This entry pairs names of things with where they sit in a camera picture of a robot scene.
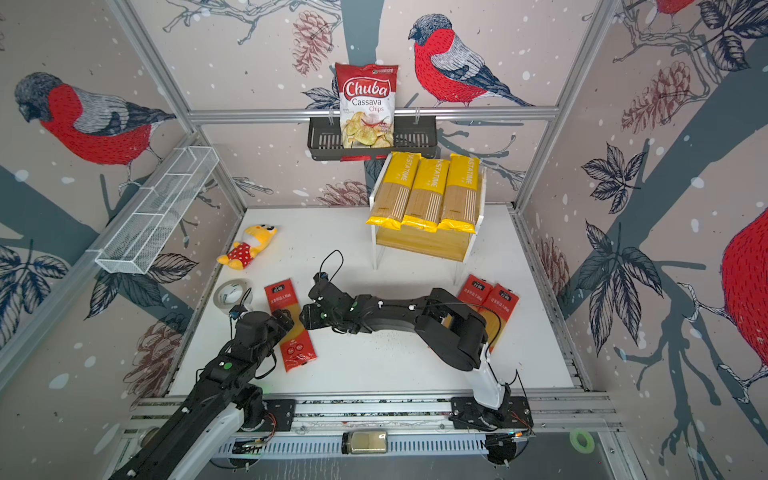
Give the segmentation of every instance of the tape roll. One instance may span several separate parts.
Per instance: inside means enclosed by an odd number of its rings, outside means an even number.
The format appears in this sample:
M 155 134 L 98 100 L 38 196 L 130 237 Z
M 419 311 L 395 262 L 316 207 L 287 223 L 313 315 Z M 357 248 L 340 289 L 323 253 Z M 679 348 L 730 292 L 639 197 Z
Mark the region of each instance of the tape roll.
M 229 280 L 214 292 L 214 305 L 228 313 L 233 306 L 240 303 L 249 288 L 251 286 L 248 280 Z M 248 293 L 248 297 L 243 301 L 243 305 L 247 309 L 250 309 L 251 299 L 253 299 L 253 292 Z
M 581 439 L 584 439 L 587 445 L 582 444 Z M 579 453 L 594 452 L 594 438 L 592 438 L 590 432 L 587 432 L 584 429 L 571 430 L 571 445 L 573 445 L 576 452 Z

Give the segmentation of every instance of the gray floor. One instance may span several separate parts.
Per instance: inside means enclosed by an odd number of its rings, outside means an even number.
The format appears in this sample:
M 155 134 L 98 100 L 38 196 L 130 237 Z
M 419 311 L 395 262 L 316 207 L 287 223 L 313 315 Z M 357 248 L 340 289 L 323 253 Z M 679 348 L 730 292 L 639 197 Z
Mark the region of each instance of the gray floor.
M 516 479 L 612 479 L 600 440 L 593 434 L 590 454 L 577 452 L 568 433 L 538 434 L 509 465 L 495 467 L 480 455 L 425 457 L 344 457 L 313 460 L 265 460 L 248 472 L 227 471 L 208 465 L 197 480 L 501 480 Z

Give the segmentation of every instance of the bird beak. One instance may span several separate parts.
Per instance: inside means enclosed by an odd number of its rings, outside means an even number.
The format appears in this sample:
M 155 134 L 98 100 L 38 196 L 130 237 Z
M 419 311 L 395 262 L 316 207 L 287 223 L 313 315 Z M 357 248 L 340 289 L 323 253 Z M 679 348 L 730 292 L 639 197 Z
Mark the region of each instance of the bird beak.
M 18 111 L 20 111 L 22 113 L 22 117 L 24 117 L 24 119 L 27 121 L 27 123 L 29 123 L 29 121 L 32 119 L 31 113 L 29 111 L 29 106 L 28 105 L 23 105 L 23 104 L 19 105 L 18 106 Z

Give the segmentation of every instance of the yellow pasta package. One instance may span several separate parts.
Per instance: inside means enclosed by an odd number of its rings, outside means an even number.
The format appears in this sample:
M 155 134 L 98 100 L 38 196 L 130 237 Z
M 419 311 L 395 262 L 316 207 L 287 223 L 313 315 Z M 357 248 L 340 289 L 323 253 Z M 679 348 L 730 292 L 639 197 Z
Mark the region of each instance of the yellow pasta package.
M 441 230 L 474 233 L 478 219 L 478 170 L 480 159 L 451 154 L 445 184 Z
M 406 211 L 413 178 L 416 176 L 421 157 L 421 154 L 392 152 L 389 166 L 373 201 L 371 217 L 366 222 L 368 225 L 400 230 L 400 222 Z
M 419 169 L 413 181 L 413 192 L 408 200 L 406 214 L 402 218 L 403 225 L 433 233 L 437 231 L 450 163 L 439 158 L 423 158 L 419 162 Z

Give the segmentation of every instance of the green tape roll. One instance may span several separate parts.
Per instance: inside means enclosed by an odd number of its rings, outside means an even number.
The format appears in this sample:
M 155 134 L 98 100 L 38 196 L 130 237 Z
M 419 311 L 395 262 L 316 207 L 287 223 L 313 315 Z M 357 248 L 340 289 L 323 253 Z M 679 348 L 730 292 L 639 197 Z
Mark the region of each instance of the green tape roll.
M 587 442 L 587 445 L 582 445 L 581 442 L 579 442 L 580 437 Z M 592 438 L 590 432 L 587 432 L 584 429 L 571 430 L 571 445 L 573 445 L 574 449 L 576 449 L 576 452 L 579 453 L 594 452 L 594 439 Z

